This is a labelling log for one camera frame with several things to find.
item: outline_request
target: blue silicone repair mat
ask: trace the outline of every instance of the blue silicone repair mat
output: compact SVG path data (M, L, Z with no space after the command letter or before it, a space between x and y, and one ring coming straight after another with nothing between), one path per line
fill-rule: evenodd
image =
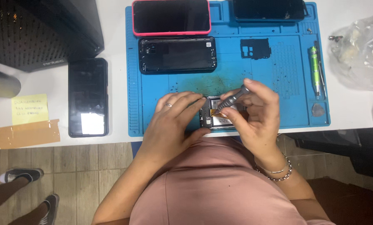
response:
M138 65L138 38L133 34L131 7L126 12L128 133L143 136L159 98L170 92L191 90L204 96L217 96L240 88L247 77L259 80L280 96L280 128L329 126L328 100L317 100L312 86L308 49L320 40L315 3L306 3L308 16L298 23L238 23L229 1L210 2L212 31L216 39L218 67L213 73L144 75ZM241 39L269 39L267 59L243 59ZM312 115L314 103L325 114ZM199 128L198 115L188 129ZM215 132L235 131L234 129Z

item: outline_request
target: chain bracelet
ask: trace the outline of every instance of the chain bracelet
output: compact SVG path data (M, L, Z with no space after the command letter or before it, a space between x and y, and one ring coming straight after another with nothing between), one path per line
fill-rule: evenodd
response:
M289 176L291 175L291 173L292 173L292 163L289 161L288 157L286 157L285 155L284 155L284 157L286 158L286 161L288 162L288 173L284 177L281 177L281 178L267 177L269 180L271 180L271 181L283 181L285 179L288 179Z

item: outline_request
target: pink phone case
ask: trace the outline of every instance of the pink phone case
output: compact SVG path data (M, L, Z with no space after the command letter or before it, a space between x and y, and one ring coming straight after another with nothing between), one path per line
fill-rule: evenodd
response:
M176 0L135 0L137 1L176 1ZM160 33L136 33L134 28L134 2L132 3L133 9L133 32L135 36L172 36L172 35L200 35L200 34L209 34L211 31L211 17L210 17L210 3L207 1L207 7L209 9L209 23L210 28L208 31L188 31L188 32L160 32Z

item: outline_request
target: yellow sticky note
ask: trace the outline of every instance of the yellow sticky note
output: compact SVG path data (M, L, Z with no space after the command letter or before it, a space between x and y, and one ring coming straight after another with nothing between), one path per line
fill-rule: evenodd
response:
M46 94L12 98L13 125L49 120Z

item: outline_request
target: black computer case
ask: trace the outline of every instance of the black computer case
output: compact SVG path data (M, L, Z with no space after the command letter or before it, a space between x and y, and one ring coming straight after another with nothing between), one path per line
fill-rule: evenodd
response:
M95 0L0 0L0 63L23 71L104 49Z

